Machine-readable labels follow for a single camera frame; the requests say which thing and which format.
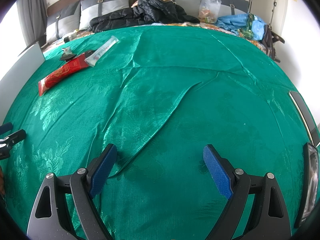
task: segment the black jacket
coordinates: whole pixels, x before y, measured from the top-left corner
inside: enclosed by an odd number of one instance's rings
[[[94,33],[117,28],[152,23],[199,23],[200,21],[185,13],[184,9],[173,2],[162,0],[139,0],[133,8],[117,10],[90,21],[89,30]]]

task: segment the plastic tube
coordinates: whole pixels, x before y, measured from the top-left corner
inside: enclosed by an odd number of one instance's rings
[[[115,36],[111,36],[111,38],[103,44],[99,49],[97,49],[90,57],[85,59],[85,62],[88,63],[91,67],[94,67],[102,57],[114,44],[116,44],[119,40]]]

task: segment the curtain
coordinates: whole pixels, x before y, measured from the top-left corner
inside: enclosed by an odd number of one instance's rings
[[[27,46],[39,41],[46,42],[47,2],[46,0],[17,0],[19,21]]]

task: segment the blue fabric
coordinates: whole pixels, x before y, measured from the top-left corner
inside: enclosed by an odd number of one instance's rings
[[[231,31],[239,36],[239,29],[247,27],[248,24],[248,13],[237,14],[237,15],[227,15],[219,17],[216,26],[225,29],[227,31]],[[264,35],[264,25],[266,23],[259,17],[254,16],[254,20],[252,21],[251,30],[253,32],[253,40],[261,41]]]
[[[203,149],[203,160],[205,165],[207,165],[219,193],[229,200],[233,194],[230,185],[230,178],[208,146],[205,146]]]
[[[96,170],[95,174],[91,178],[91,189],[89,191],[89,196],[94,198],[97,194],[100,194],[102,188],[108,178],[113,165],[117,159],[117,147],[113,145],[104,159],[102,160],[100,166]]]

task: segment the clamp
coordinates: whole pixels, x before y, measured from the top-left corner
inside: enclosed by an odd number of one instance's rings
[[[287,240],[291,237],[287,207],[274,174],[268,172],[261,177],[235,169],[211,144],[204,147],[203,159],[219,193],[228,200],[205,240],[232,239],[249,194],[255,197],[248,223],[243,234],[234,240]]]
[[[12,130],[12,123],[6,123],[0,126],[0,135]],[[26,138],[26,131],[21,129],[14,132],[4,139],[0,139],[0,160],[10,157],[10,150],[12,147]]]
[[[68,211],[65,194],[72,194],[87,240],[113,240],[92,199],[101,193],[116,158],[116,146],[108,144],[87,168],[59,177],[48,173],[33,205],[27,236],[31,240],[83,240],[76,235]]]

